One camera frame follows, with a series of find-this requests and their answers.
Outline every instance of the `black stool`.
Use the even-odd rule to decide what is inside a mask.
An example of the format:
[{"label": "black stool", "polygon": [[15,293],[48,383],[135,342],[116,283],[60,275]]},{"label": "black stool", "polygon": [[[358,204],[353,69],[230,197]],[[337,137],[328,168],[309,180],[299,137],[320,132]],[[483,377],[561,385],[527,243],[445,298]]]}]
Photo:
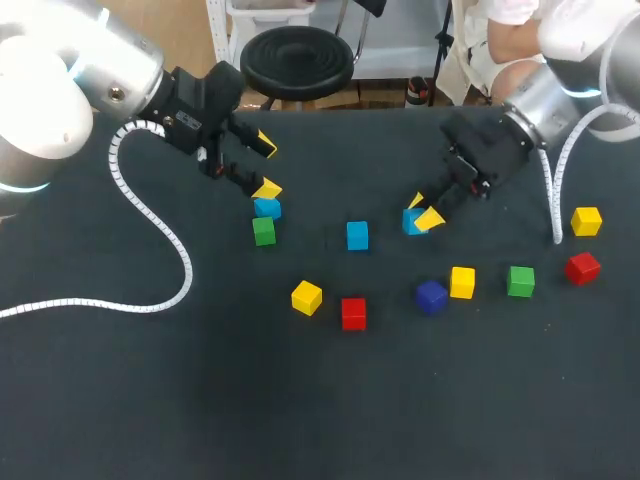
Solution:
[{"label": "black stool", "polygon": [[362,55],[371,14],[380,17],[387,0],[355,0],[365,10],[358,50],[342,40],[340,30],[349,0],[343,0],[336,33],[314,27],[279,27],[257,35],[242,51],[240,70],[247,84],[274,99],[309,102],[345,88]]}]

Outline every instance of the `cube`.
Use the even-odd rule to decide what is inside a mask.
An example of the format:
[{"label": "cube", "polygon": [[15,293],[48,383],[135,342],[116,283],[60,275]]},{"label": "cube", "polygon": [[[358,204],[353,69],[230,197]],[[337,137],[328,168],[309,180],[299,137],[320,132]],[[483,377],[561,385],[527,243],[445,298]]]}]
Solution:
[{"label": "cube", "polygon": [[428,315],[434,315],[447,306],[449,295],[438,282],[427,282],[416,290],[416,302]]},{"label": "cube", "polygon": [[592,282],[598,277],[600,270],[600,264],[588,252],[571,257],[565,267],[567,278],[574,285]]},{"label": "cube", "polygon": [[296,310],[311,316],[322,303],[322,289],[303,280],[291,294],[291,305]]},{"label": "cube", "polygon": [[424,235],[429,232],[421,232],[415,225],[415,221],[424,213],[424,208],[407,208],[402,212],[402,229],[407,235]]},{"label": "cube", "polygon": [[507,295],[531,297],[536,286],[535,271],[529,267],[511,267],[507,278]]},{"label": "cube", "polygon": [[452,298],[473,298],[473,290],[476,286],[476,271],[473,268],[453,267],[451,270],[451,288],[449,294]]},{"label": "cube", "polygon": [[342,299],[342,330],[367,329],[367,302],[364,298]]},{"label": "cube", "polygon": [[571,227],[576,237],[595,237],[602,225],[602,217],[596,207],[576,208]]},{"label": "cube", "polygon": [[282,216],[282,207],[275,198],[256,198],[253,201],[253,205],[258,218],[271,217],[274,220],[278,220]]},{"label": "cube", "polygon": [[347,223],[347,248],[349,251],[369,250],[369,227],[367,222]]},{"label": "cube", "polygon": [[276,230],[273,225],[273,218],[254,218],[253,219],[253,235],[256,239],[257,247],[267,245],[275,245]]}]

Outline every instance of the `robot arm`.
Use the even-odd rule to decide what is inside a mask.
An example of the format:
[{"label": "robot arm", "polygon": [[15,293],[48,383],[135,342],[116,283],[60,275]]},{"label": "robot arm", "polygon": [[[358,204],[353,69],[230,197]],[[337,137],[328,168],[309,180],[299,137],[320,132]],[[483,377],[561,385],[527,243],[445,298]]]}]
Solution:
[{"label": "robot arm", "polygon": [[181,68],[169,73],[163,62],[158,47],[93,0],[1,1],[0,218],[19,211],[82,148],[91,107],[163,125],[169,143],[199,151],[204,173],[255,192],[261,177],[225,166],[219,152],[226,129],[263,156],[276,150],[233,117],[242,75],[220,62],[197,79]]},{"label": "robot arm", "polygon": [[[640,110],[639,14],[635,0],[565,0],[543,20],[539,42],[547,65],[505,102],[506,115],[536,147],[563,140],[605,95]],[[590,130],[610,142],[640,136],[638,126],[613,114],[598,118]]]},{"label": "robot arm", "polygon": [[[441,125],[449,143],[447,171],[430,187],[425,204],[444,220],[469,196],[488,197],[528,163],[532,150],[563,141],[603,104],[600,85],[608,86],[611,102],[640,110],[636,0],[561,0],[543,20],[539,41],[547,64],[507,99],[499,122],[476,127],[454,114]],[[640,136],[637,125],[612,113],[589,129],[605,141]]]}]

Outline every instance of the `red cube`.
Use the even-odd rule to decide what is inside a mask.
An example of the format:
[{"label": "red cube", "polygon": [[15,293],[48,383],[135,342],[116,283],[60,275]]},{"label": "red cube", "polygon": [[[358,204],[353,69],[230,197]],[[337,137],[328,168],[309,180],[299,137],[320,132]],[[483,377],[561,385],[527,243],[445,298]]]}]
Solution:
[{"label": "red cube", "polygon": [[590,253],[581,253],[569,259],[565,273],[574,285],[584,285],[600,274],[600,264]]},{"label": "red cube", "polygon": [[342,330],[367,329],[367,303],[364,298],[342,299]]}]

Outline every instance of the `stool seat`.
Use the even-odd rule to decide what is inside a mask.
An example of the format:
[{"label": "stool seat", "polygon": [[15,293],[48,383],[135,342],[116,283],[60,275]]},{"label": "stool seat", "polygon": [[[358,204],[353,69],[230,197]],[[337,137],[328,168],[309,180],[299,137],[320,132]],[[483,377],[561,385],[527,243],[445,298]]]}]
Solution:
[{"label": "stool seat", "polygon": [[353,51],[333,33],[279,27],[247,43],[240,57],[247,84],[270,98],[307,102],[332,95],[353,77]]}]

